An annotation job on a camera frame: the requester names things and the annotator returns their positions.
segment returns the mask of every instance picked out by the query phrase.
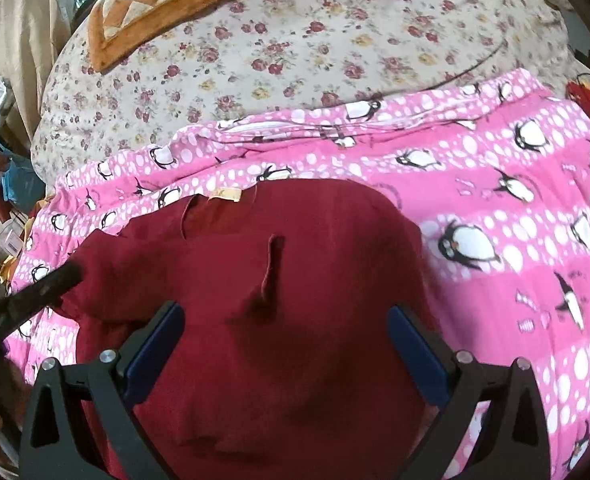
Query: beige curtain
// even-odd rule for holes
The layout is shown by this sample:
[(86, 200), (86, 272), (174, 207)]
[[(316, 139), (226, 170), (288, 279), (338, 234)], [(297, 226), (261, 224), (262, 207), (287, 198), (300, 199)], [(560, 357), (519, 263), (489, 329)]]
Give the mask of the beige curtain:
[(0, 75), (17, 99), (7, 124), (27, 148), (40, 122), (46, 79), (71, 35), (75, 2), (0, 0)]

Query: clothing label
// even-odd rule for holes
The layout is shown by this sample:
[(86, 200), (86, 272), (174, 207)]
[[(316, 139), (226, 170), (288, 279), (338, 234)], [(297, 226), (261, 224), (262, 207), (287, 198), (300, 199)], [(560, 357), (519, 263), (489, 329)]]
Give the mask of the clothing label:
[(221, 198), (223, 200), (239, 202), (242, 198), (242, 190), (236, 187), (218, 187), (211, 198)]

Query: maroon garment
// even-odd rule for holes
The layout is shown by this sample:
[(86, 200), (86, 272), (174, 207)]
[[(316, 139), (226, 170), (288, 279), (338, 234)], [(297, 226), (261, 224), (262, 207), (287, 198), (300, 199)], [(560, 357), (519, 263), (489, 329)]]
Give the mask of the maroon garment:
[[(138, 420), (182, 480), (392, 479), (424, 403), (387, 336), (390, 306), (429, 324), (419, 229), (341, 180), (195, 196), (94, 231), (64, 297), (79, 362), (118, 348), (166, 301), (185, 332)], [(109, 470), (114, 453), (92, 418)]]

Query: metal screw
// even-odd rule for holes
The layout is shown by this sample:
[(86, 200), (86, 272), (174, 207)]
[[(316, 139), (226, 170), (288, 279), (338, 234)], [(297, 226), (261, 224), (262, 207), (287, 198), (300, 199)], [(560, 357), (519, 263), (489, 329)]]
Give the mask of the metal screw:
[(525, 357), (517, 357), (517, 367), (520, 370), (530, 370), (530, 361)]
[(115, 352), (115, 350), (104, 350), (101, 354), (99, 354), (99, 360), (102, 363), (112, 363), (113, 361), (115, 361), (115, 358), (117, 357), (117, 353)]
[(463, 365), (470, 365), (473, 362), (473, 354), (470, 353), (468, 350), (460, 350), (455, 354), (458, 363), (462, 363)]
[(44, 361), (42, 361), (42, 370), (51, 370), (57, 364), (57, 359), (55, 357), (47, 357)]

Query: penguin print blanket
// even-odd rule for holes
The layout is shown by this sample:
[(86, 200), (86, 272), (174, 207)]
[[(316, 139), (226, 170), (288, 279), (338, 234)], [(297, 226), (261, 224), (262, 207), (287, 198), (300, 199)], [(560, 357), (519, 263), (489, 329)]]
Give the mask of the penguin print blanket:
[[(525, 70), (463, 88), (192, 124), (167, 146), (63, 174), (13, 288), (61, 265), (94, 229), (116, 234), (182, 196), (281, 178), (364, 183), (419, 225), (444, 338), (483, 362), (532, 362), (552, 478), (563, 478), (590, 441), (590, 120)], [(74, 361), (76, 331), (46, 310), (9, 345), (32, 380), (45, 356)], [(466, 463), (482, 414), (480, 406), (448, 476)]]

